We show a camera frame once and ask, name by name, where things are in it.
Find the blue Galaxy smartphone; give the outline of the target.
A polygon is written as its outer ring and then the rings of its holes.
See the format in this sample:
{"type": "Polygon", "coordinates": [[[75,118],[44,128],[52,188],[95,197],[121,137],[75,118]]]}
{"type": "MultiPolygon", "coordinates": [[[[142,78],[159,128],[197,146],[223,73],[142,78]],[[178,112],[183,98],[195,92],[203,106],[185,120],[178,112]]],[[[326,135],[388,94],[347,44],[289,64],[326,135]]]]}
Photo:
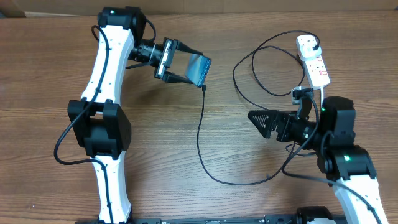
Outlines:
{"type": "Polygon", "coordinates": [[[197,87],[202,87],[205,83],[207,73],[210,69],[212,60],[206,56],[191,54],[188,61],[185,76],[197,87]]]}

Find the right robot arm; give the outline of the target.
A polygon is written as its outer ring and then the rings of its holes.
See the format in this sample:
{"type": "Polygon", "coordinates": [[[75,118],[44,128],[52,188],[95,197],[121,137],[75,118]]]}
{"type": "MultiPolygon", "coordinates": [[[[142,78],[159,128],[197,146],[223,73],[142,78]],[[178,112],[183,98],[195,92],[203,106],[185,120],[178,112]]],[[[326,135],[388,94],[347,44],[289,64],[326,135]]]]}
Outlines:
{"type": "Polygon", "coordinates": [[[348,223],[387,223],[377,172],[367,150],[354,143],[356,110],[353,101],[339,96],[324,100],[317,108],[311,95],[297,97],[296,112],[257,110],[249,120],[263,137],[277,133],[279,142],[294,142],[299,148],[288,155],[291,161],[302,150],[313,150],[325,178],[290,174],[298,179],[324,182],[332,187],[348,223]]]}

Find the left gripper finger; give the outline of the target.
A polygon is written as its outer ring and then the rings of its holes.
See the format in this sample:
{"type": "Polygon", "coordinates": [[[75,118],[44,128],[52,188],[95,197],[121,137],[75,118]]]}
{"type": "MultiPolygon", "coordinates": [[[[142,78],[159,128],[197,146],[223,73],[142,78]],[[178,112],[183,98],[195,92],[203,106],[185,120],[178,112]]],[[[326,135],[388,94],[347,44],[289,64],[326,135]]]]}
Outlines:
{"type": "Polygon", "coordinates": [[[186,52],[186,53],[196,54],[196,55],[203,55],[202,52],[190,48],[189,46],[185,45],[185,44],[184,44],[183,42],[181,42],[180,40],[177,40],[176,49],[177,49],[178,51],[181,51],[181,52],[186,52]]]}
{"type": "Polygon", "coordinates": [[[188,78],[184,78],[180,75],[177,75],[175,73],[166,71],[165,72],[165,80],[166,83],[188,83],[188,84],[193,84],[192,81],[190,81],[188,78]]]}

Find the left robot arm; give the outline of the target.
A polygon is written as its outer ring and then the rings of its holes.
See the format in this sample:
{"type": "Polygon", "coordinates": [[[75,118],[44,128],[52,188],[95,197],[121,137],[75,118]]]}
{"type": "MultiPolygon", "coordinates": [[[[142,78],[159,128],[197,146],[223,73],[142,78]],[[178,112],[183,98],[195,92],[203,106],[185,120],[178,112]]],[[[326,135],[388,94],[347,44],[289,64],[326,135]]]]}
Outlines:
{"type": "Polygon", "coordinates": [[[144,39],[149,23],[138,7],[104,7],[92,27],[98,30],[98,52],[90,81],[80,100],[68,104],[69,128],[96,173],[101,202],[96,223],[133,222],[124,171],[131,143],[131,123],[121,107],[125,71],[151,66],[155,78],[166,83],[201,88],[211,66],[210,58],[177,39],[161,44],[144,39]]]}

